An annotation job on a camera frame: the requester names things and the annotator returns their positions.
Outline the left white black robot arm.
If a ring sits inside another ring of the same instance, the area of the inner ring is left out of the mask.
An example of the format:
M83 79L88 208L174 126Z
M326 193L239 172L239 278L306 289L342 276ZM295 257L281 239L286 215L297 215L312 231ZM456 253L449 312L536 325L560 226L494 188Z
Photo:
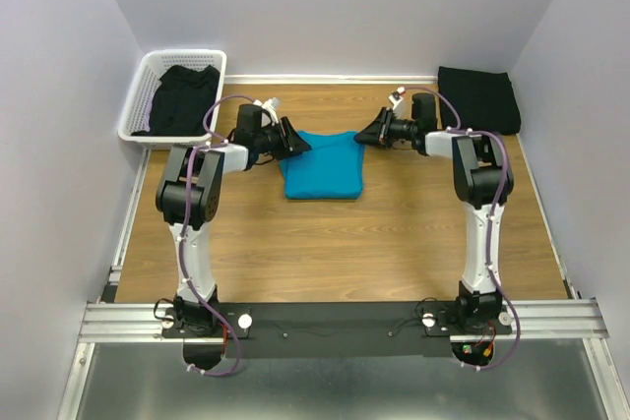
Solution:
M171 314L162 320L167 330L206 336L225 326L213 305L217 282L210 263L210 223L219 208L223 175L250 170L262 155L282 161L311 150L289 119L278 115L279 106L275 97L242 104L228 137L171 148L156 193L178 266Z

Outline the blue t-shirt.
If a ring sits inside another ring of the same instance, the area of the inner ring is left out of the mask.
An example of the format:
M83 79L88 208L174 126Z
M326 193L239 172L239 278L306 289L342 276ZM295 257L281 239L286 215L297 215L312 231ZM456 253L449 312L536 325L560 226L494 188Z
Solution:
M355 131L333 135L298 131L311 150L280 162L290 200L357 200L363 191L365 146Z

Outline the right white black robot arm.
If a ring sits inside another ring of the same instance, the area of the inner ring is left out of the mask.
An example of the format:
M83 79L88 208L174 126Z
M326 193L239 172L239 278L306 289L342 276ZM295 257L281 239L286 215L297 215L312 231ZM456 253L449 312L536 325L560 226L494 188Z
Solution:
M498 135L464 128L460 120L440 129L435 100L445 97L426 88L412 96L411 118L404 118L405 93L403 87L391 92L389 104L354 140L380 149L408 142L421 155L451 160L455 194L463 204L467 225L466 261L453 321L459 330L473 333L498 319L503 308L500 228L514 186L507 151Z

